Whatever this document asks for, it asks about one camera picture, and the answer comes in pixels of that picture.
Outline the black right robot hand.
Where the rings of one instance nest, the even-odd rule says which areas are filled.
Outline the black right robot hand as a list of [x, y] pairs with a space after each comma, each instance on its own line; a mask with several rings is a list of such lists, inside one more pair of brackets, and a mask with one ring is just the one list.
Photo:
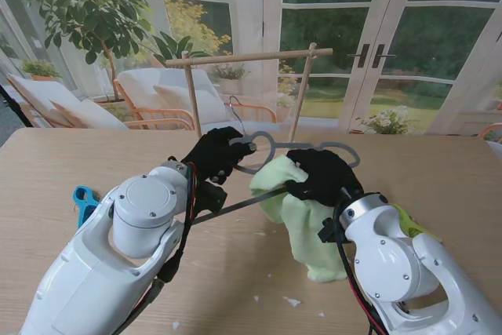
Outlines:
[[328, 207], [335, 207], [344, 190], [350, 198], [363, 196], [362, 185], [352, 168], [337, 154], [315, 149], [296, 149], [286, 157], [307, 174], [304, 182], [288, 181], [287, 191], [299, 200], [314, 200]]

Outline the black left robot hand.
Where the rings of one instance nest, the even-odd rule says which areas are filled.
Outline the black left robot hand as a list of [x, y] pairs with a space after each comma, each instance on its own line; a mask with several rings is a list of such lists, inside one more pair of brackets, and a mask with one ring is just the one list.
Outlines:
[[230, 144], [231, 140], [240, 137], [243, 135], [231, 126], [212, 129], [200, 138], [181, 162], [192, 164], [199, 180], [223, 185], [234, 167], [256, 150], [252, 143]]

